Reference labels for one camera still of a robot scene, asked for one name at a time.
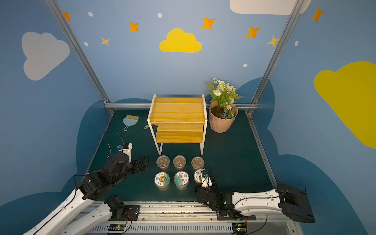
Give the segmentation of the strawberry label seed jar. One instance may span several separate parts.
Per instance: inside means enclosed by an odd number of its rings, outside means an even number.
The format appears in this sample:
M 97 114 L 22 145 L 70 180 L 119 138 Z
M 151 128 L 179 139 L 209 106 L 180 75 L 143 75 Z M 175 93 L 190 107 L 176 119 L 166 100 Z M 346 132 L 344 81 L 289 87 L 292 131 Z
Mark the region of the strawberry label seed jar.
M 202 168 L 202 169 L 198 169 L 198 170 L 195 171 L 195 173 L 193 175 L 195 183 L 197 183 L 197 184 L 203 183 L 203 180 L 205 179 L 205 177 L 203 176 L 202 171 L 204 171 L 204 170 L 205 169 Z

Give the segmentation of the pink flower label seed jar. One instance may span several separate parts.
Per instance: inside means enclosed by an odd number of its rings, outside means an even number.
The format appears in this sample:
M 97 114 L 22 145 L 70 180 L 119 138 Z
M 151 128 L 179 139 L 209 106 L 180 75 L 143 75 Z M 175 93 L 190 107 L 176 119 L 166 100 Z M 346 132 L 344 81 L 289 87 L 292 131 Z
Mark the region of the pink flower label seed jar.
M 185 171 L 178 171 L 174 176 L 174 183 L 177 189 L 184 191 L 189 185 L 189 175 Z

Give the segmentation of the sunflower label seed jar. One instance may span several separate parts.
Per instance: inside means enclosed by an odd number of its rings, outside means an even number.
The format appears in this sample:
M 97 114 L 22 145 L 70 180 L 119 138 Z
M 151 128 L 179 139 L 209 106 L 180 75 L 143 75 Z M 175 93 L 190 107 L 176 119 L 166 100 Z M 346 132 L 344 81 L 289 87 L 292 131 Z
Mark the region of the sunflower label seed jar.
M 154 183 L 158 190 L 167 191 L 170 187 L 170 176 L 167 172 L 161 171 L 154 177 Z

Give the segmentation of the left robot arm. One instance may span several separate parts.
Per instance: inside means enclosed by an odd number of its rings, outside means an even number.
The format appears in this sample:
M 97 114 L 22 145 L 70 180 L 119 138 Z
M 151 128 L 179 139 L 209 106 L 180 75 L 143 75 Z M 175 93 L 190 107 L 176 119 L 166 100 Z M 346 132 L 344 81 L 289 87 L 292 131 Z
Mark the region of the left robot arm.
M 102 168 L 85 175 L 53 212 L 25 234 L 59 234 L 80 212 L 125 181 L 129 175 L 146 171 L 150 162 L 149 156 L 132 161 L 129 159 L 130 157 L 123 152 L 109 156 Z

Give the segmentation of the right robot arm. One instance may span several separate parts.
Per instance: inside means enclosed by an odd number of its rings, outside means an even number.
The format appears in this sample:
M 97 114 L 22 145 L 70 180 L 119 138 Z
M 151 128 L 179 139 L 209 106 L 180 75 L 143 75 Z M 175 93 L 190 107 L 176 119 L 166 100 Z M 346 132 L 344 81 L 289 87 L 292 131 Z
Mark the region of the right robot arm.
M 222 219 L 283 214 L 299 223 L 316 222 L 307 192 L 293 186 L 279 184 L 275 189 L 259 193 L 218 193 L 216 189 L 216 181 L 209 176 L 194 187 L 198 203 Z

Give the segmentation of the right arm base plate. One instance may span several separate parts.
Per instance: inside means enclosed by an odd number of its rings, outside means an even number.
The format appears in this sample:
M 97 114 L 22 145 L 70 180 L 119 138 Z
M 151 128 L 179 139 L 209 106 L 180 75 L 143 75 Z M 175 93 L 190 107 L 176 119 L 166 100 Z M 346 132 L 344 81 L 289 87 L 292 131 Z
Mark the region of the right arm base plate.
M 235 213 L 217 212 L 216 217 L 217 217 L 217 220 L 236 220 L 236 221 L 257 220 L 255 215 L 243 216 L 238 212 L 235 212 Z

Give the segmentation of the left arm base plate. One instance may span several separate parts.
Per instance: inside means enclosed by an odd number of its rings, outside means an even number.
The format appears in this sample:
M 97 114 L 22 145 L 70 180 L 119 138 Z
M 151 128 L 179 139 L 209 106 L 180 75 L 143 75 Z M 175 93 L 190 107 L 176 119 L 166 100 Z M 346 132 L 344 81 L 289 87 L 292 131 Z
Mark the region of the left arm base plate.
M 126 221 L 132 220 L 137 221 L 140 214 L 140 205 L 125 205 L 118 220 Z

